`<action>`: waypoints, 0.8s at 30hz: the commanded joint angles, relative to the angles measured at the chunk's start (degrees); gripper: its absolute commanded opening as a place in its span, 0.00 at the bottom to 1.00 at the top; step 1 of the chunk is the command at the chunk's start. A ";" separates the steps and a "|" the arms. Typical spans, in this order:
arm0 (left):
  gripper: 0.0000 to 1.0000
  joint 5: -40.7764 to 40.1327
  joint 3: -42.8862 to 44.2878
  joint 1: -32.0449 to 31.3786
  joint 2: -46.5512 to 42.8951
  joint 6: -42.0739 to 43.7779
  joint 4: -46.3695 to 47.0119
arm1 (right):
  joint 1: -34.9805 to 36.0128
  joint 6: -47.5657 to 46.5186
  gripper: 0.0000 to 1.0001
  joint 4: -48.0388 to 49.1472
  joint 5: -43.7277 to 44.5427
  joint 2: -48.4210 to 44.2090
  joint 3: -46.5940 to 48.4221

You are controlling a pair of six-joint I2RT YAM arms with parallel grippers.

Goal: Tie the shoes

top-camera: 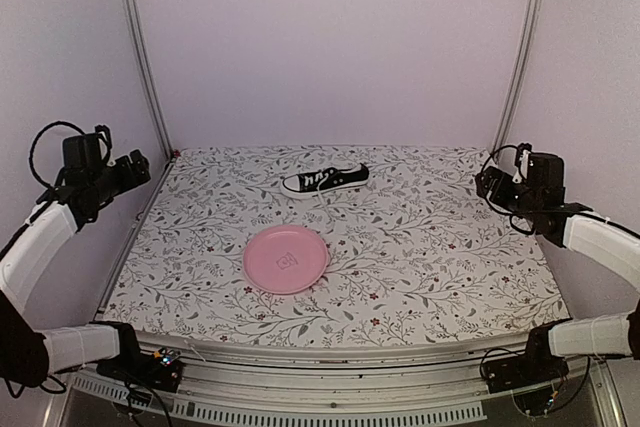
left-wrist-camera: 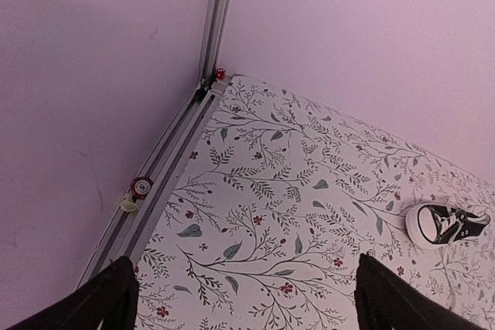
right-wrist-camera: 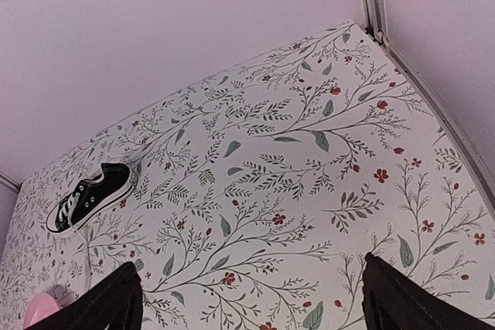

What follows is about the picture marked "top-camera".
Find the black white canvas sneaker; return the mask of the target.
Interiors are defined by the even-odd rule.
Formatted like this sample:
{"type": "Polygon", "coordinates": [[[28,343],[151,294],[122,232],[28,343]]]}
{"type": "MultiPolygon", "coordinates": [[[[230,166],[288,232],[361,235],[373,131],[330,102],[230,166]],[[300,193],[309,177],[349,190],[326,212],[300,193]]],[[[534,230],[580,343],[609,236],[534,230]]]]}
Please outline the black white canvas sneaker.
{"type": "Polygon", "coordinates": [[[286,197],[304,200],[336,190],[362,187],[369,178],[370,170],[365,164],[351,169],[328,167],[286,177],[280,182],[280,189],[286,197]]]}

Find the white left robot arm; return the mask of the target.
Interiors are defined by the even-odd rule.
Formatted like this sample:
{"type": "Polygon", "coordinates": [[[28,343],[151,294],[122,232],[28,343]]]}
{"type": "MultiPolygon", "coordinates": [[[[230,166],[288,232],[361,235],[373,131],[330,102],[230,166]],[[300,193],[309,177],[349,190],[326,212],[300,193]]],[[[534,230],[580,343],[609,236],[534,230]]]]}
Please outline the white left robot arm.
{"type": "Polygon", "coordinates": [[[138,150],[113,162],[93,154],[64,158],[55,183],[39,198],[25,223],[1,251],[1,377],[36,388],[48,377],[105,362],[128,381],[148,373],[131,325],[89,323],[36,331],[23,313],[34,287],[58,251],[97,220],[115,197],[150,179],[149,161],[138,150]]]}

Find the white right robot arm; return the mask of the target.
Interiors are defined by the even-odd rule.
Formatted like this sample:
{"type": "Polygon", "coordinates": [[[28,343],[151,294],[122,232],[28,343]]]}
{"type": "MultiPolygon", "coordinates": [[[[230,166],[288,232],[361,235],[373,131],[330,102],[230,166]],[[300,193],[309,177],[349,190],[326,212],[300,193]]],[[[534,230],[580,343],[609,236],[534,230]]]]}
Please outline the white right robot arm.
{"type": "MultiPolygon", "coordinates": [[[[564,174],[556,168],[532,167],[514,176],[485,167],[475,176],[476,192],[489,206],[525,220],[534,234],[557,247],[600,264],[634,289],[639,288],[639,236],[565,201],[564,174]]],[[[537,383],[552,371],[556,357],[571,355],[639,358],[639,310],[582,320],[560,321],[531,330],[534,344],[517,362],[517,374],[537,383]]]]}

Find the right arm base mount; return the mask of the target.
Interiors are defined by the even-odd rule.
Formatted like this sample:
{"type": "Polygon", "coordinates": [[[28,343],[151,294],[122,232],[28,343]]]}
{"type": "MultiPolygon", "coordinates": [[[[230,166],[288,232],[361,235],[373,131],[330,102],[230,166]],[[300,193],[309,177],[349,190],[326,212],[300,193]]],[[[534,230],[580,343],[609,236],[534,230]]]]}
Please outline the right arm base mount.
{"type": "Polygon", "coordinates": [[[531,356],[528,354],[498,357],[483,360],[480,365],[481,378],[490,393],[505,392],[533,386],[539,383],[566,377],[567,362],[555,356],[531,356]]]}

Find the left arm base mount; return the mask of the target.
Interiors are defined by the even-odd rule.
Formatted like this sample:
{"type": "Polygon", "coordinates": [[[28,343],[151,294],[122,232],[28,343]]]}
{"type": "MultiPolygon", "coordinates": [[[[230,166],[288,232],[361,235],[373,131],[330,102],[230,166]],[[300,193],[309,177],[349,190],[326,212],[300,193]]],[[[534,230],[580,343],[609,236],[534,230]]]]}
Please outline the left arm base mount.
{"type": "Polygon", "coordinates": [[[184,363],[179,350],[160,348],[153,353],[132,351],[101,360],[96,372],[121,382],[151,387],[156,391],[176,393],[182,380],[184,363]]]}

